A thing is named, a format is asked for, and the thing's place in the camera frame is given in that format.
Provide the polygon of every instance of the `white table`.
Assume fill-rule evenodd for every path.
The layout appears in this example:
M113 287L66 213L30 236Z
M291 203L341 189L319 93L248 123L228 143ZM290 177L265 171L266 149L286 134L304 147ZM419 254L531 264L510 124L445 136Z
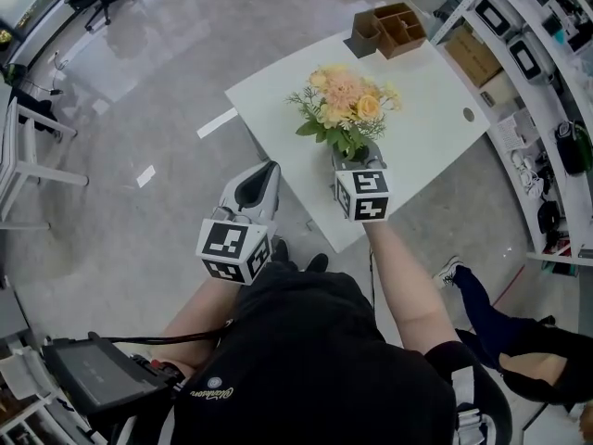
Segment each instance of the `white table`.
M19 125L20 115L28 119L22 127ZM78 186L87 186L89 183L87 176L54 170L37 163L34 129L36 121L63 134L69 134L70 136L77 134L77 131L71 127L24 108L18 104L16 98L13 99L6 111L4 125L0 128L2 131L2 142L0 144L2 147L2 159L0 160L0 229L31 230L50 228L48 222L6 222L6 216L29 176L77 184Z
M285 104L319 66L345 63L378 83L393 83L403 109L387 112L387 130L378 141L393 176L393 211L422 190L488 130L490 124L472 95L436 49L426 42L400 57L380 52L357 59L337 34L275 62L226 92L249 131L266 154L277 161L283 177L340 252L363 234L360 224L344 219L334 201L330 150L314 137L295 130L303 123L294 105ZM472 111L473 121L464 117Z

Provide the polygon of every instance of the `person's hand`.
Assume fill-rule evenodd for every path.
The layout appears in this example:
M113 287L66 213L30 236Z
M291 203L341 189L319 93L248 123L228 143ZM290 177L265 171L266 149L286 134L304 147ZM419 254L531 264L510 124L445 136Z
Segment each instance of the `person's hand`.
M589 403L581 413L579 430L584 441L593 441L593 404Z

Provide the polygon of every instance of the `white paper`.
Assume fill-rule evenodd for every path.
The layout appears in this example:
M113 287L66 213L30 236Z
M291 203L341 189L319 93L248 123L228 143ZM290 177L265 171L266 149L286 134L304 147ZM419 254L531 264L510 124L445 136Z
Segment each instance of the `white paper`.
M136 181L138 182L138 186L140 186L141 188L147 184L150 179L155 176L157 172L155 172L155 167L153 167L152 165L150 165L146 170L144 170L144 172L138 176L138 178L136 178Z

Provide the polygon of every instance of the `black shirt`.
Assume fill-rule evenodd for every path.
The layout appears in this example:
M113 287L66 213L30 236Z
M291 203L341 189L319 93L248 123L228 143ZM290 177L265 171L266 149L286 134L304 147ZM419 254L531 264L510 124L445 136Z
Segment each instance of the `black shirt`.
M496 444L511 440L508 403L466 347L445 343L422 356L386 344L345 274L268 269L242 288L238 305L234 327L175 401L173 444L450 445L457 420L450 375L468 365L475 404L496 423Z

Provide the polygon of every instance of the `table leg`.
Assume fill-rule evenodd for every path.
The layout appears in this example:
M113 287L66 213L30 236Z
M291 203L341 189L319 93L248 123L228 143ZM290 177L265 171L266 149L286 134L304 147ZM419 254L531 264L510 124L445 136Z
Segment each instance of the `table leg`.
M10 208L12 208L12 205L17 199L17 196L19 195L19 192L22 189L22 186L25 184L26 180L27 175L25 173L21 173L19 175L19 178L17 178L17 182L13 186L12 191L10 191L10 195L8 195L8 199L2 207L2 219L6 219L6 216L8 215Z
M51 168L25 161L19 161L17 163L17 172L27 173L30 176L39 176L40 178L47 178L48 180L55 180L57 182L77 184L78 186L87 186L89 184L87 176L63 172L61 170L52 170Z
M47 125L48 127L51 127L52 129L57 130L58 132L62 132L64 134L75 136L78 133L71 127L67 127L66 125L56 121L52 121L51 119L48 119L47 117L44 117L43 115L38 114L37 112L33 112L32 110L24 108L23 106L19 106L19 115L22 115L23 117L28 117L29 119L33 119L34 121L38 121L43 125Z

